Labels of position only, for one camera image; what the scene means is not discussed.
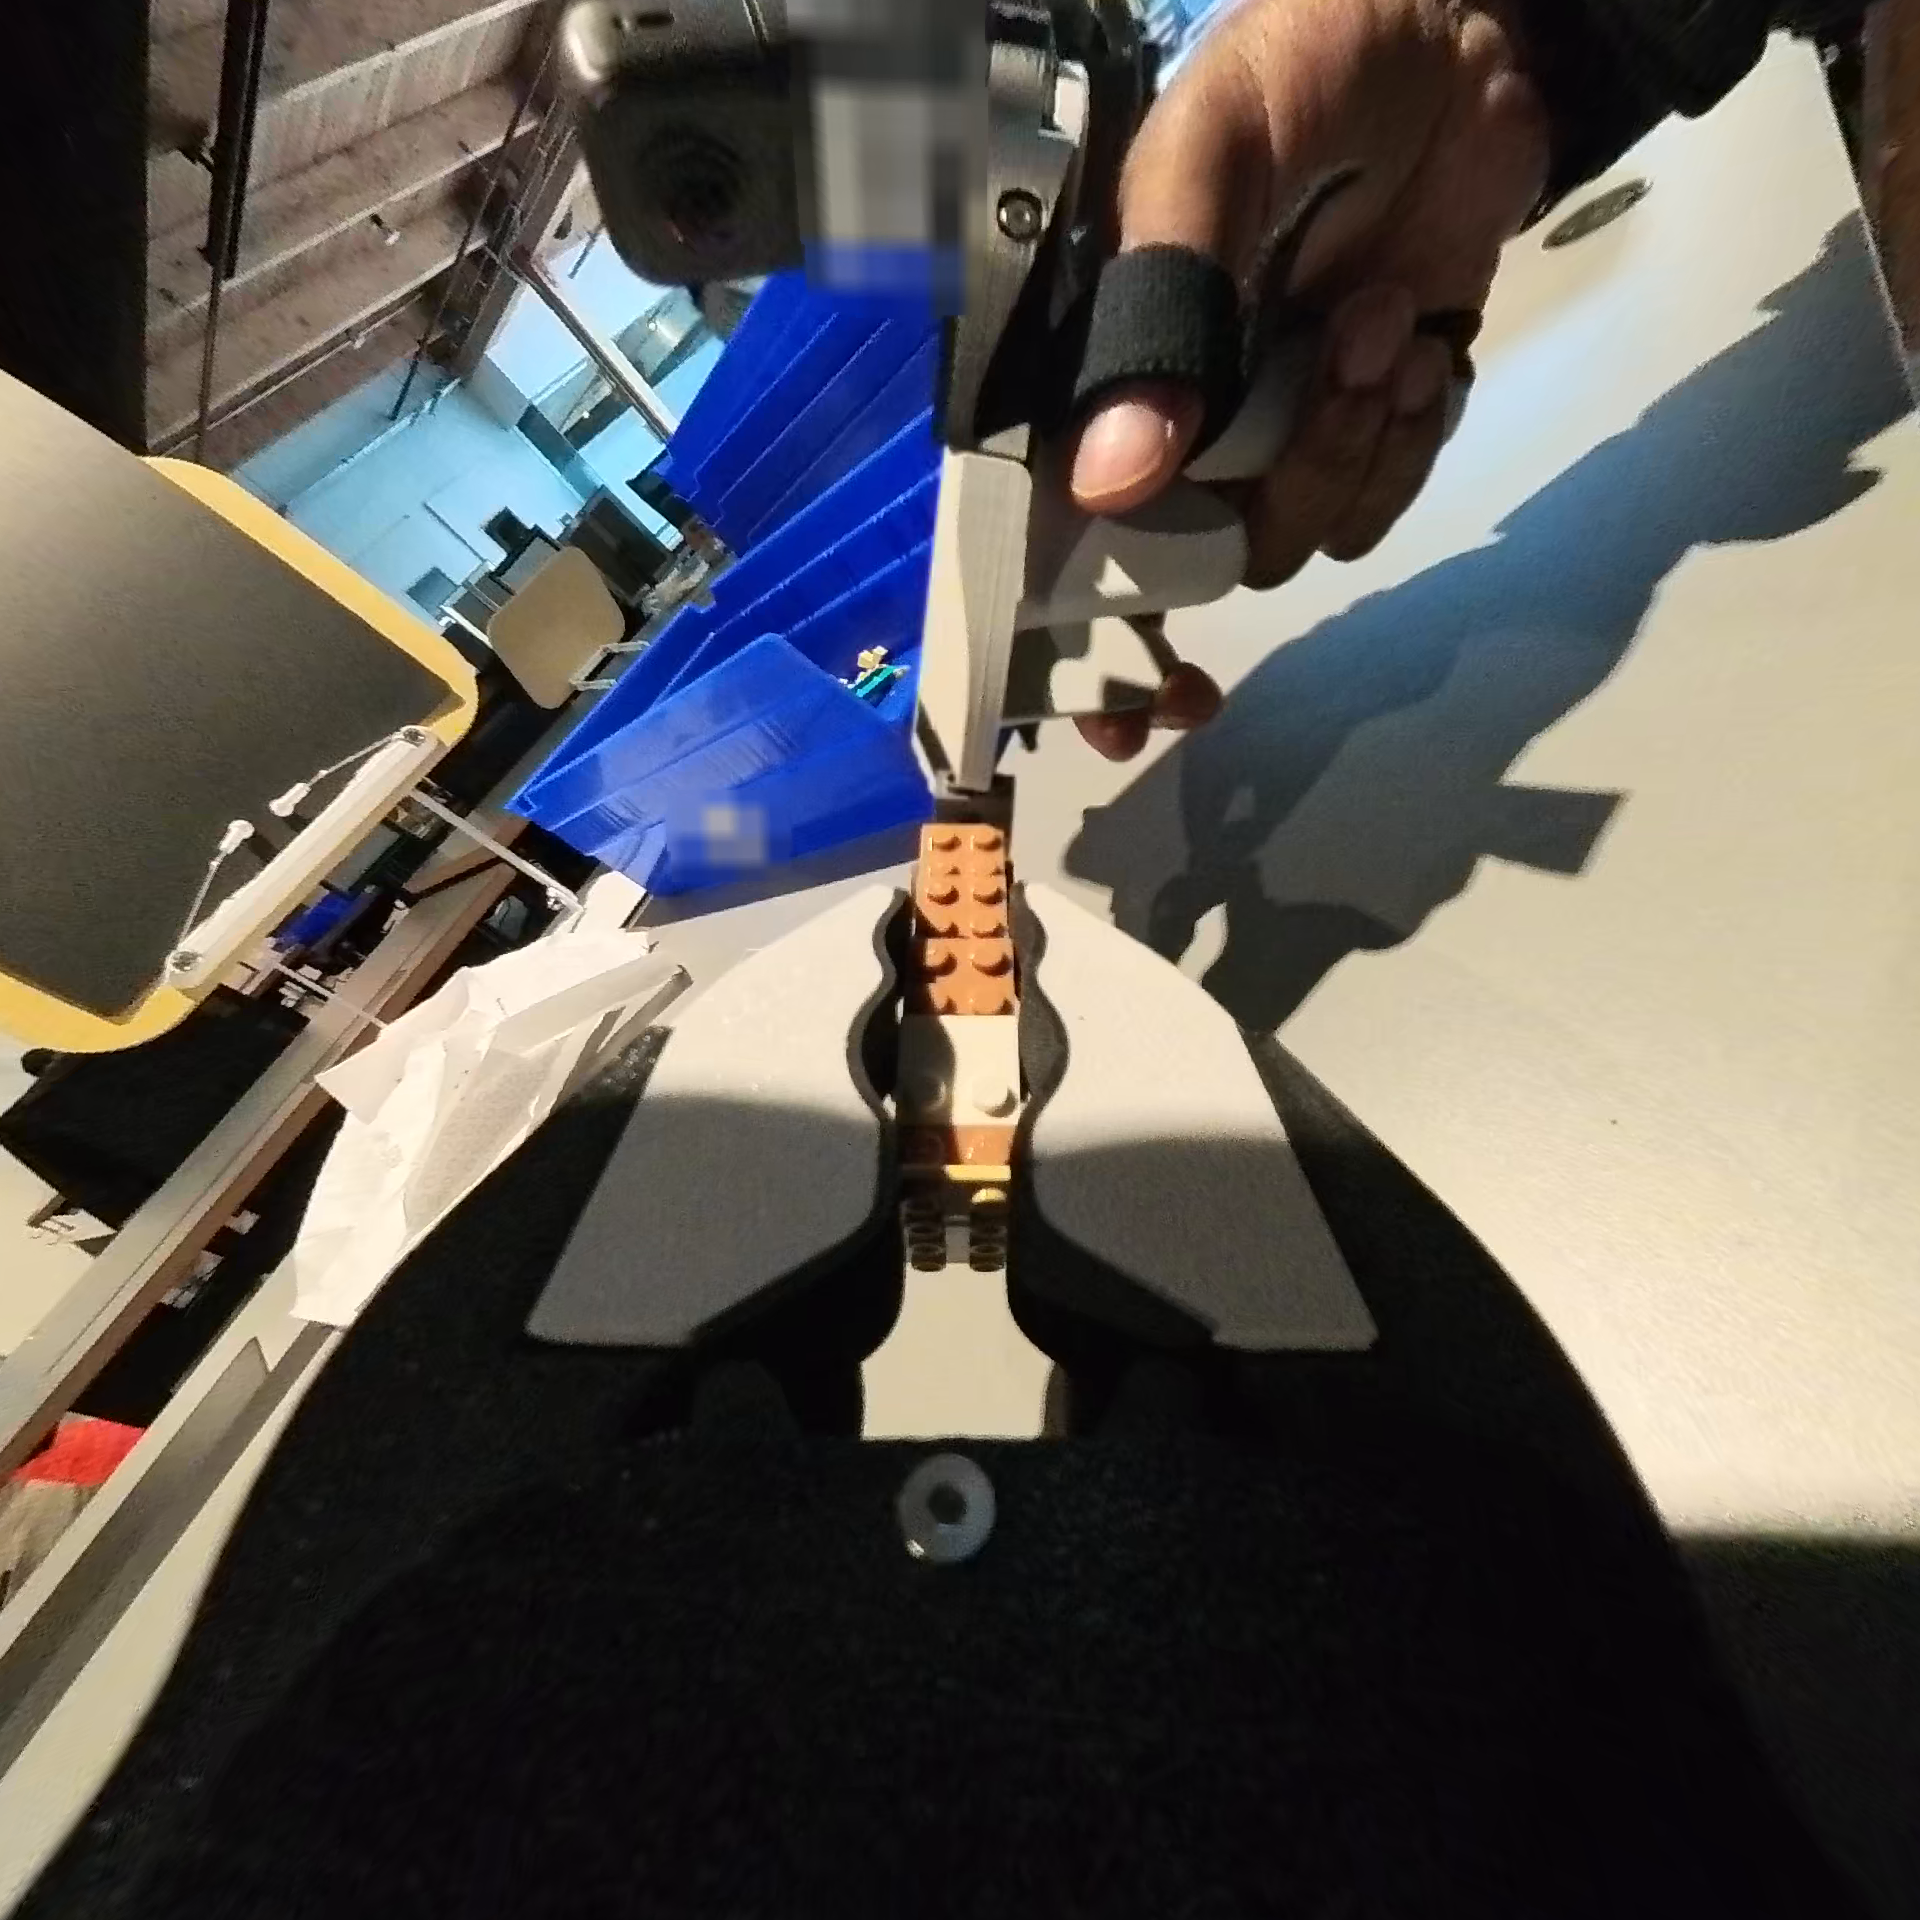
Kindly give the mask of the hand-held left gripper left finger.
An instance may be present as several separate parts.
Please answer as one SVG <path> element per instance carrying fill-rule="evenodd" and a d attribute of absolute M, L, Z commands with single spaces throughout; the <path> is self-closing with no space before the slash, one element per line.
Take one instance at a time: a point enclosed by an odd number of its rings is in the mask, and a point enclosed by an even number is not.
<path fill-rule="evenodd" d="M 689 998 L 521 1318 L 541 1351 L 657 1387 L 763 1360 L 793 1424 L 864 1424 L 897 1318 L 897 909 L 897 882 L 817 882 L 652 923 Z"/>

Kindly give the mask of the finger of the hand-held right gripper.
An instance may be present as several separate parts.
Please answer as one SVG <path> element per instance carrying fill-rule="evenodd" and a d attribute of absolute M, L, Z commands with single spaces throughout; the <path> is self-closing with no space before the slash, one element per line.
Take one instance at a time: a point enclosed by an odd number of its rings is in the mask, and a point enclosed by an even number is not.
<path fill-rule="evenodd" d="M 918 644 L 918 751 L 936 790 L 998 790 L 1012 637 L 1028 589 L 1028 462 L 939 455 L 922 644 Z"/>

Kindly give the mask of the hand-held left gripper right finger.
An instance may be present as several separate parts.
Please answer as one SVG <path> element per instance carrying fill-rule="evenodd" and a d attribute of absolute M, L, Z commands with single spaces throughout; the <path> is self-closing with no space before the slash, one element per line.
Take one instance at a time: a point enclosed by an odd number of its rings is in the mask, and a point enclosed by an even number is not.
<path fill-rule="evenodd" d="M 1383 1318 L 1326 1234 L 1247 1036 L 1163 950 L 1021 882 L 1012 1318 L 1045 1424 L 1086 1424 L 1135 1360 L 1203 1378 L 1266 1351 L 1371 1351 Z"/>

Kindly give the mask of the orange toy brick model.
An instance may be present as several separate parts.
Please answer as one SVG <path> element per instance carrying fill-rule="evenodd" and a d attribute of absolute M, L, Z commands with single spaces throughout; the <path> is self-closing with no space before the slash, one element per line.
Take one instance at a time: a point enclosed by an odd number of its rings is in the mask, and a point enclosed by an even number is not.
<path fill-rule="evenodd" d="M 922 825 L 895 1050 L 909 1272 L 1003 1275 L 1021 1108 L 1012 842 L 998 825 Z"/>

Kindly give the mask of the person's right forearm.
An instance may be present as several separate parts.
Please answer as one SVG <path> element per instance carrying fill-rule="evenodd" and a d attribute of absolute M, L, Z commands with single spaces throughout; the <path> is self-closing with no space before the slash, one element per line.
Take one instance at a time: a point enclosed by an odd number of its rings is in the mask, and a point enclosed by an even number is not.
<path fill-rule="evenodd" d="M 1530 214 L 1601 178 L 1649 126 L 1703 121 L 1762 38 L 1843 45 L 1867 0 L 1513 0 L 1513 69 L 1555 121 Z"/>

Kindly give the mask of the grey desk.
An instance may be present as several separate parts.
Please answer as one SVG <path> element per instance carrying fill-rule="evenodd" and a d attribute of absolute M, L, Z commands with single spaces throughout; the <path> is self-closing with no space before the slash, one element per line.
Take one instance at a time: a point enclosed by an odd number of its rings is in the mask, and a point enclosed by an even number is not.
<path fill-rule="evenodd" d="M 1208 979 L 1506 1272 L 1879 1914 L 1920 1914 L 1920 416 L 1809 45 L 1513 240 L 1361 553 L 1045 726 L 1021 868 Z"/>

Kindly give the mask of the background wooden desk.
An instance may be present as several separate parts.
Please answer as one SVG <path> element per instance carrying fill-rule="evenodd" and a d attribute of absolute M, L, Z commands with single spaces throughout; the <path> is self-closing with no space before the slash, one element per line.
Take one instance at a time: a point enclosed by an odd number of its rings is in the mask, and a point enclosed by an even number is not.
<path fill-rule="evenodd" d="M 345 979 L 294 1050 L 183 1160 L 183 1178 L 113 1234 L 113 1254 L 24 1325 L 0 1360 L 0 1475 L 15 1475 L 127 1325 L 187 1275 L 214 1228 L 300 1145 L 324 1110 L 313 1069 L 399 1016 L 465 934 L 513 889 L 507 854 L 465 854 L 399 923 Z"/>

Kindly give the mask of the person's right hand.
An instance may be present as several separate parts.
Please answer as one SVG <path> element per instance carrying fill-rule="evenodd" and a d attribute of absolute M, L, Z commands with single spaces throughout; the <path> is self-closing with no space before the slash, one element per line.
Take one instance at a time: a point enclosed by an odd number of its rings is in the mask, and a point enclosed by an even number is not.
<path fill-rule="evenodd" d="M 1513 0 L 1232 0 L 1124 155 L 1113 240 L 1323 323 L 1292 439 L 1232 487 L 1247 589 L 1371 553 L 1421 500 L 1462 323 L 1555 178 Z"/>

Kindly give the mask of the stack of blue plastic bins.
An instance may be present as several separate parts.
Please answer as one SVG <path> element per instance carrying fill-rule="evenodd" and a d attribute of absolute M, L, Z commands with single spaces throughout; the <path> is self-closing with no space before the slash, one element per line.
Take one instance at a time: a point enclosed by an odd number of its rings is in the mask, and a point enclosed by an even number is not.
<path fill-rule="evenodd" d="M 693 384 L 652 476 L 726 547 L 705 605 L 679 605 L 657 644 L 693 655 L 726 602 L 763 602 L 849 521 L 918 487 L 936 447 L 939 323 L 897 299 L 842 299 L 802 270 L 774 270 L 709 376 Z"/>

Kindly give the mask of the beige chair backrest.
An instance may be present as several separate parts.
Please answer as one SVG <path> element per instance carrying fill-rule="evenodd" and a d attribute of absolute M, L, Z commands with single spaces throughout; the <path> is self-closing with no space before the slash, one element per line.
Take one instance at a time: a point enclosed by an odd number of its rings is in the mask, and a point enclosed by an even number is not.
<path fill-rule="evenodd" d="M 573 688 L 626 644 L 626 605 L 582 547 L 541 553 L 541 570 L 491 616 L 491 656 L 521 699 L 565 713 Z"/>

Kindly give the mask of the red object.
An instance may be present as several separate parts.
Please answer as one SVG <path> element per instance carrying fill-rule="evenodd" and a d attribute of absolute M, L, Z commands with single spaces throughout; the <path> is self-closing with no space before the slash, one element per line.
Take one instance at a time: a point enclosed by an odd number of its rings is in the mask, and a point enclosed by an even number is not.
<path fill-rule="evenodd" d="M 56 1415 L 56 1432 L 6 1481 L 102 1491 L 134 1444 L 149 1444 L 134 1424 Z"/>

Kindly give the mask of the dark board with yellow rim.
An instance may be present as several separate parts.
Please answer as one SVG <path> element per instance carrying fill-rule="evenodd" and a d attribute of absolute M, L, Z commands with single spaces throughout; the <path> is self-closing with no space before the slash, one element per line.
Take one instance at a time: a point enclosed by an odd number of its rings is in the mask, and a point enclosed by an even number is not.
<path fill-rule="evenodd" d="M 472 656 L 237 476 L 149 462 L 0 376 L 6 1049 L 113 1050 L 183 1028 L 214 989 L 154 979 L 214 842 L 253 825 L 225 896 L 300 832 L 264 818 L 294 782 L 392 726 L 465 747 L 472 713 Z"/>

